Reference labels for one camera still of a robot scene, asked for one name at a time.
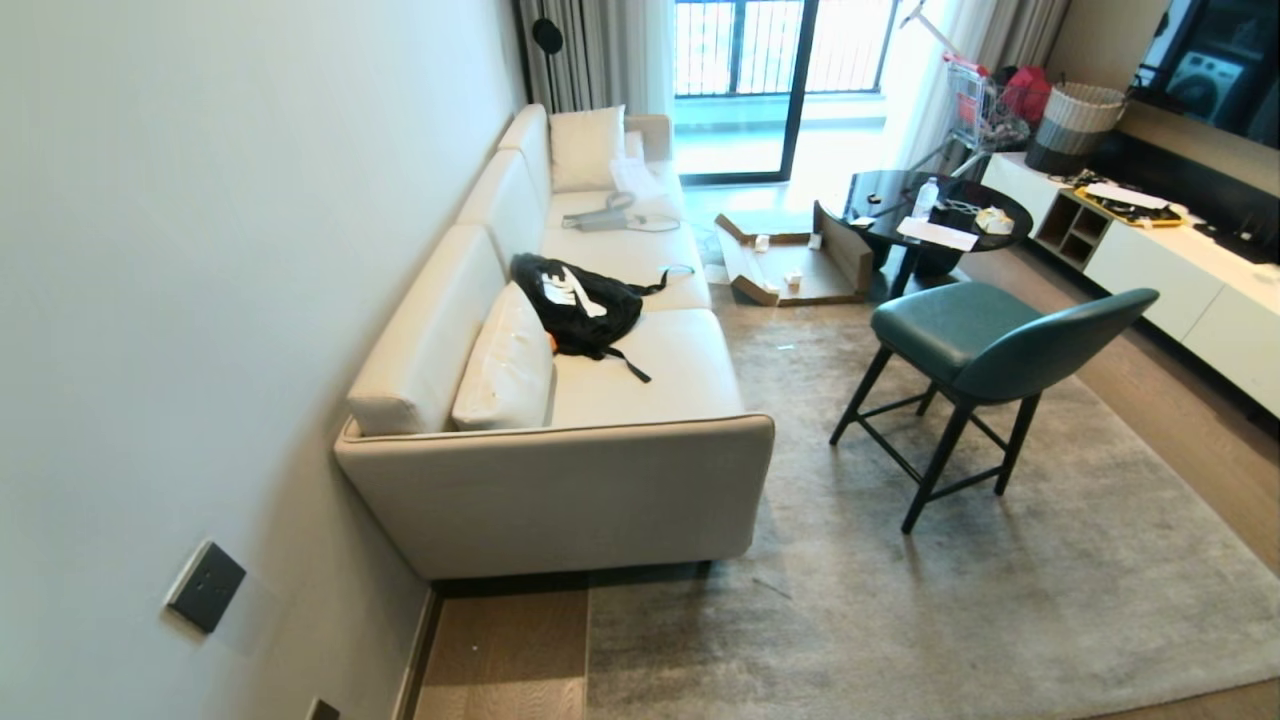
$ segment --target striped basket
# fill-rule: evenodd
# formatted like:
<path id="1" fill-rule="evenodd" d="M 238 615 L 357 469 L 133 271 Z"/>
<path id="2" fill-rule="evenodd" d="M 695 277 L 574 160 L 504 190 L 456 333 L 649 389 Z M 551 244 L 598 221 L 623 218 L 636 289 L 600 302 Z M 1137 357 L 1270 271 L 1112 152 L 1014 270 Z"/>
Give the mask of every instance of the striped basket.
<path id="1" fill-rule="evenodd" d="M 1027 149 L 1027 167 L 1074 176 L 1124 113 L 1124 92 L 1078 82 L 1053 86 L 1044 120 Z"/>

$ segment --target water bottle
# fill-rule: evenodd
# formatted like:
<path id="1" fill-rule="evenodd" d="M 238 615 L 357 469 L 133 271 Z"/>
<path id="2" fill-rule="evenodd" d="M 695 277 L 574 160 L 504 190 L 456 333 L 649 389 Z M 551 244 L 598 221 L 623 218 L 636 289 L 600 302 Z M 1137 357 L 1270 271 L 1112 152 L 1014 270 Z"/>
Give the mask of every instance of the water bottle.
<path id="1" fill-rule="evenodd" d="M 929 182 L 920 186 L 920 192 L 915 196 L 915 206 L 911 208 L 911 217 L 928 220 L 929 213 L 938 202 L 938 181 L 929 178 Z"/>

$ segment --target area rug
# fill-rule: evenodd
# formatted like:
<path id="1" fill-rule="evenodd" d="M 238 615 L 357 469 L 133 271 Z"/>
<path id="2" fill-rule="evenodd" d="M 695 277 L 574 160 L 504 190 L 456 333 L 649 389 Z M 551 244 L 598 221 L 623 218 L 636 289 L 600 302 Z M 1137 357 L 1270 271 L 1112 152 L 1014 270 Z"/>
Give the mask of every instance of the area rug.
<path id="1" fill-rule="evenodd" d="M 965 489 L 904 537 L 914 483 L 856 425 L 827 445 L 872 307 L 713 292 L 777 421 L 755 542 L 593 577 L 591 720 L 1087 717 L 1280 675 L 1280 582 L 1080 382 L 1046 392 L 1002 498 Z M 895 359 L 869 402 L 924 384 Z M 950 409 L 877 427 L 923 466 Z M 1007 433 L 1014 410 L 980 415 Z M 970 427 L 947 477 L 998 457 Z"/>

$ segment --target wooden floor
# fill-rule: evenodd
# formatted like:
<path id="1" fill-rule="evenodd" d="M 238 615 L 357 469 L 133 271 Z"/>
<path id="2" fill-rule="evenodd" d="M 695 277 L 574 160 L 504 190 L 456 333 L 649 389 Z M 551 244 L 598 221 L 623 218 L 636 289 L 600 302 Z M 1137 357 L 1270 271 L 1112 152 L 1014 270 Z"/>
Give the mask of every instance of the wooden floor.
<path id="1" fill-rule="evenodd" d="M 966 258 L 972 278 L 1039 310 L 1088 300 L 1029 249 Z M 1280 442 L 1251 423 L 1238 391 L 1193 359 L 1132 329 L 1079 377 L 1280 574 Z M 449 598 L 416 720 L 581 719 L 586 692 L 588 591 Z M 1280 682 L 1110 715 L 1116 720 L 1275 720 Z"/>

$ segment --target sofa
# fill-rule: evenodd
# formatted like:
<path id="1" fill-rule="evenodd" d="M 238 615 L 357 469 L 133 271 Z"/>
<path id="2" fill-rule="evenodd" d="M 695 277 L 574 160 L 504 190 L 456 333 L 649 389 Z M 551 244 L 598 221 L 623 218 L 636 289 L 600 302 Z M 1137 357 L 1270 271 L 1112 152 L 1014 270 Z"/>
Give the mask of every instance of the sofa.
<path id="1" fill-rule="evenodd" d="M 628 117 L 646 167 L 678 213 L 666 117 Z M 710 311 L 687 225 L 582 233 L 566 213 L 607 191 L 556 193 L 548 118 L 521 110 L 393 313 L 347 404 L 338 464 L 425 579 L 721 560 L 751 544 L 773 420 L 749 413 Z M 668 287 L 644 299 L 616 360 L 556 355 L 536 427 L 460 430 L 454 393 L 511 258 L 538 252 L 618 279 Z"/>

